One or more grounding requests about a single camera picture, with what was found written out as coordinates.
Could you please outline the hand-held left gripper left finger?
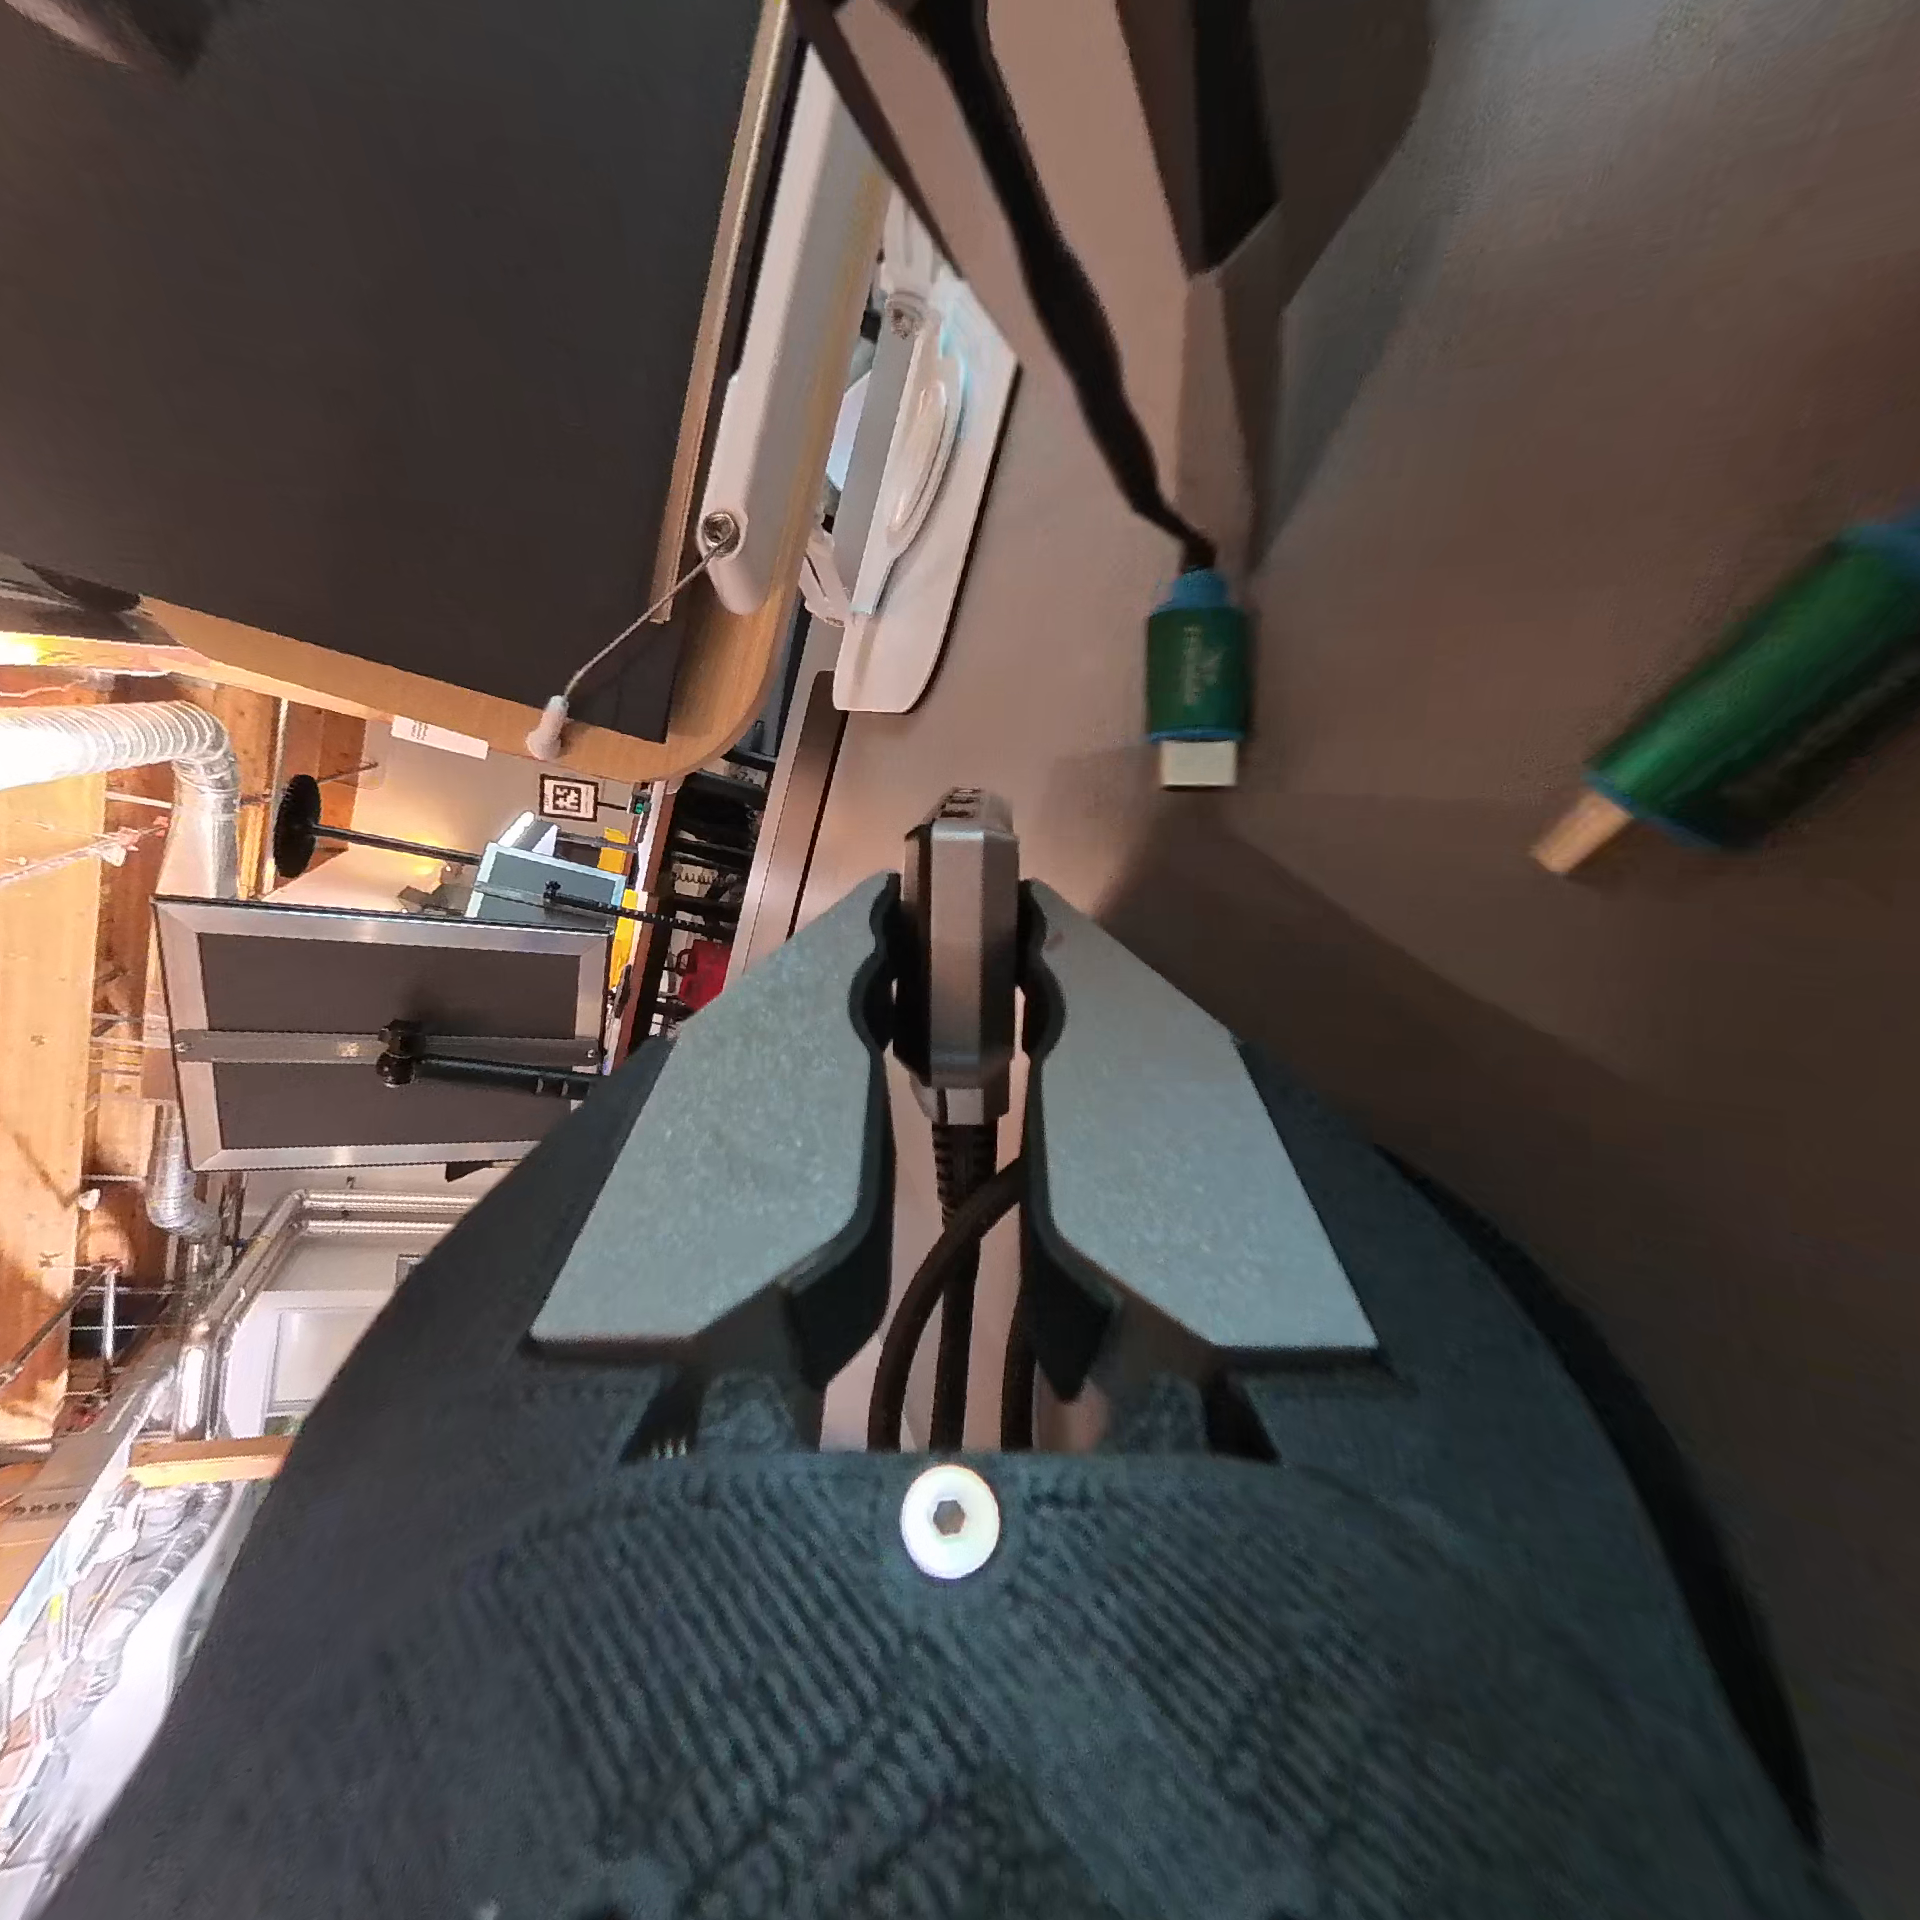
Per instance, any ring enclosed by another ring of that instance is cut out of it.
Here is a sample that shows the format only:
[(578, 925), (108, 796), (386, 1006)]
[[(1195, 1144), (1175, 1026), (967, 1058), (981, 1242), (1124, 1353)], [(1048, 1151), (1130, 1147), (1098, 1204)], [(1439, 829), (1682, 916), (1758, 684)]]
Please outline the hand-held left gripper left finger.
[(892, 1292), (901, 876), (689, 1021), (532, 1320), (541, 1356), (763, 1375), (817, 1405)]

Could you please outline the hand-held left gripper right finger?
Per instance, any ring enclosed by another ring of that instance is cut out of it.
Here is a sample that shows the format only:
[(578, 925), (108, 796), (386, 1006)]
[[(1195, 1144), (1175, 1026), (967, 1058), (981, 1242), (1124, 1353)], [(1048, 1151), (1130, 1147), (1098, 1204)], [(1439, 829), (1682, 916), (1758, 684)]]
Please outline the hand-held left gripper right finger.
[(1231, 1031), (1022, 887), (1020, 1315), (1046, 1388), (1368, 1369), (1380, 1334)]

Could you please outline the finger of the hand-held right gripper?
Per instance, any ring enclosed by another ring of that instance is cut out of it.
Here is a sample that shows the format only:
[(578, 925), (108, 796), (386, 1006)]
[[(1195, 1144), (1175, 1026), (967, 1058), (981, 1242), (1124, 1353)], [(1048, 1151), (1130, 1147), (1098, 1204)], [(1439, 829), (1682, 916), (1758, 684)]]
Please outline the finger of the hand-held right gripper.
[(1259, 227), (1219, 269), (1188, 275), (1148, 140), (1118, 4), (1063, 4), (1054, 195), (1117, 353), (1117, 388), (1144, 442), (1156, 507), (1241, 568), (1255, 516), (1239, 292), (1259, 288)]
[(828, 75), (930, 237), (1018, 346), (1069, 383), (1120, 500), (1183, 567), (1206, 546), (1155, 502), (1144, 442), (1118, 388), (1113, 335), (1054, 195), (1063, 4), (830, 4)]

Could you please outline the grey hdmi switch hub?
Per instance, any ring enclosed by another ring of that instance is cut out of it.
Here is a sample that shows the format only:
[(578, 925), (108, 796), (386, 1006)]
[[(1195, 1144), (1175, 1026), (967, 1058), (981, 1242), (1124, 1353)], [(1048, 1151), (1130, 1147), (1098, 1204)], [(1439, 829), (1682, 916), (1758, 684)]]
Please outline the grey hdmi switch hub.
[(902, 845), (894, 1055), (924, 1116), (992, 1130), (1010, 1105), (1020, 841), (1007, 803), (954, 786)]

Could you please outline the black clamp rod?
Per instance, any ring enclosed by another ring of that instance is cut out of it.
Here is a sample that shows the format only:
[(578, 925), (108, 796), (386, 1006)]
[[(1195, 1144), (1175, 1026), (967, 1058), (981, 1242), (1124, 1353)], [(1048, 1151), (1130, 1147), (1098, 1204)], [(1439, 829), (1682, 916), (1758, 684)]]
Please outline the black clamp rod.
[(416, 1021), (393, 1021), (374, 1073), (390, 1091), (422, 1084), (515, 1092), (578, 1103), (604, 1081), (597, 1044), (440, 1034)]

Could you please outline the light blue box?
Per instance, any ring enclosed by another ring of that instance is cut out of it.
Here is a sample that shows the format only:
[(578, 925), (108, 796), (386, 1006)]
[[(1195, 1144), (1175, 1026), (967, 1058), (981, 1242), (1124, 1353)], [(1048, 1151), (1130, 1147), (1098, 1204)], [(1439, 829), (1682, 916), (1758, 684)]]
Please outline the light blue box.
[(472, 876), (462, 918), (609, 933), (625, 905), (622, 872), (584, 866), (507, 842), (489, 842)]

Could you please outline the grey framed partition panel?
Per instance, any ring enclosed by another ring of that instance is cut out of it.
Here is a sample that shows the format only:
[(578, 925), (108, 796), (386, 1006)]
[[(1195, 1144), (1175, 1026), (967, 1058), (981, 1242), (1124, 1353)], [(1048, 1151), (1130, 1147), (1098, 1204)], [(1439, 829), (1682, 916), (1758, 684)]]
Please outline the grey framed partition panel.
[(601, 931), (162, 896), (155, 907), (179, 1134), (199, 1174), (507, 1164), (578, 1103), (390, 1088), (384, 1031), (595, 1044)]

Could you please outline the black rod with disc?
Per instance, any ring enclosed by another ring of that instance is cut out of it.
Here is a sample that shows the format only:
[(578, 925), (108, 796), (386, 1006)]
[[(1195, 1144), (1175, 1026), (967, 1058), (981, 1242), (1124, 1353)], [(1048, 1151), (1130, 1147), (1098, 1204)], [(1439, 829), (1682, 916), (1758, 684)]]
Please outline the black rod with disc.
[[(328, 826), (324, 823), (324, 790), (320, 782), (312, 777), (296, 777), (280, 790), (274, 809), (271, 834), (273, 865), (284, 880), (296, 880), (308, 872), (320, 850), (366, 850), (407, 856), (418, 862), (434, 862), (442, 869), (452, 866), (472, 874), (472, 878), (482, 859), (482, 853), (454, 850), (359, 829)], [(614, 913), (622, 923), (649, 927), (672, 923), (670, 916), (628, 907), (626, 896), (625, 905)]]

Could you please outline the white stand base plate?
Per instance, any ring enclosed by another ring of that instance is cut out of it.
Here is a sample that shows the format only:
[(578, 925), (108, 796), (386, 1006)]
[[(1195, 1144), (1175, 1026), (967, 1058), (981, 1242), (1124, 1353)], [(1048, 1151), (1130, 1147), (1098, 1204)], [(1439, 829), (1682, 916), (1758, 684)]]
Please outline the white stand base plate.
[(901, 717), (934, 684), (1018, 384), (1015, 348), (890, 195), (803, 565), (806, 611), (840, 635), (839, 710)]

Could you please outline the silver ventilation duct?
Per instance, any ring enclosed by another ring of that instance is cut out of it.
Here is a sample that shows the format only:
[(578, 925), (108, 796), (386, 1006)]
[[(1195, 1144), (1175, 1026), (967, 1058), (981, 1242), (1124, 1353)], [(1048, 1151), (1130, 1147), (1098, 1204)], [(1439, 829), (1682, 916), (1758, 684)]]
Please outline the silver ventilation duct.
[(243, 777), (228, 727), (195, 703), (39, 707), (2, 717), (2, 790), (168, 766), (174, 798), (157, 890), (238, 900)]

